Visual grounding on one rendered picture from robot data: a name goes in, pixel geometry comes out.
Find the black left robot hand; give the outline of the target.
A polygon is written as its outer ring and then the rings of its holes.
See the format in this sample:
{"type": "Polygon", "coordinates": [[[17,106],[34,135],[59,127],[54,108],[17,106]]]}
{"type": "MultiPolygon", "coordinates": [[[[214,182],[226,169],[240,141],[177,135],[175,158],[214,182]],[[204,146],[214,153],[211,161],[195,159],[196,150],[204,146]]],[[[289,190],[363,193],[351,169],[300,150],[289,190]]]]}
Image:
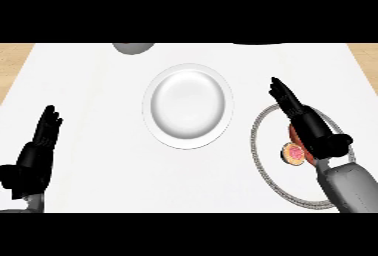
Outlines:
{"type": "Polygon", "coordinates": [[[23,145],[15,165],[0,166],[0,184],[12,190],[12,199],[43,194],[50,183],[53,150],[62,118],[48,105],[43,111],[32,140],[23,145]]]}

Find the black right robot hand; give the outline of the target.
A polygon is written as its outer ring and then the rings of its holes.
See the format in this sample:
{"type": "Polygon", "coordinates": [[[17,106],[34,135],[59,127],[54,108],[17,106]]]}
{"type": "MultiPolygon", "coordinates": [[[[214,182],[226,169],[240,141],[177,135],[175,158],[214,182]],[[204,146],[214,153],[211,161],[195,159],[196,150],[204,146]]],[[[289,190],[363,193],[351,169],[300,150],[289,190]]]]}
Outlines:
{"type": "Polygon", "coordinates": [[[342,157],[348,153],[353,138],[333,134],[314,109],[302,105],[291,89],[277,78],[271,78],[268,94],[286,114],[304,148],[317,159],[342,157]]]}

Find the white round placemat grey rim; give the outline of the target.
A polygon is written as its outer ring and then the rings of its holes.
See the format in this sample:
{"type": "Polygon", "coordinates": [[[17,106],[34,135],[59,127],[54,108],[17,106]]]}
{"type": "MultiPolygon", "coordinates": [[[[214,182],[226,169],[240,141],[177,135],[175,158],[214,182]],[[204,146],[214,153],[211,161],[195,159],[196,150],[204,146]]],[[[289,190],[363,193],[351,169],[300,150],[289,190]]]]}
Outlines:
{"type": "Polygon", "coordinates": [[[279,198],[307,210],[332,210],[316,181],[316,170],[308,162],[291,165],[280,158],[282,147],[291,142],[289,122],[273,104],[257,115],[251,127],[251,157],[261,179],[279,198]]]}

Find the white oval plate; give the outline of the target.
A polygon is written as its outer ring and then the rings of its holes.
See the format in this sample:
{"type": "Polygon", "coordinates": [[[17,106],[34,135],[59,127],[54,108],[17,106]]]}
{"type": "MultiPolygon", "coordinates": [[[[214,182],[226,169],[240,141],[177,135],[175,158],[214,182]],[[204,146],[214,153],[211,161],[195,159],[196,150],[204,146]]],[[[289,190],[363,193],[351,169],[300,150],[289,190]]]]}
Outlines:
{"type": "Polygon", "coordinates": [[[220,73],[201,64],[178,64],[149,83],[142,106],[146,128],[168,147],[198,149],[223,135],[233,106],[232,89],[220,73]]]}

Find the grey rounded object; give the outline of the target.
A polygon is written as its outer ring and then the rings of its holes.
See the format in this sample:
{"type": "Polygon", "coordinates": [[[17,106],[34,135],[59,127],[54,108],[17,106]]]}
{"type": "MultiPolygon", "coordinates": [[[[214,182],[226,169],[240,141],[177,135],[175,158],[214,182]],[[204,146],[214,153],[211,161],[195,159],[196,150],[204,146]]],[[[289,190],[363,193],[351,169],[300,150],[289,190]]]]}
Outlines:
{"type": "Polygon", "coordinates": [[[136,55],[146,52],[152,46],[152,43],[113,43],[116,51],[127,55],[136,55]]]}

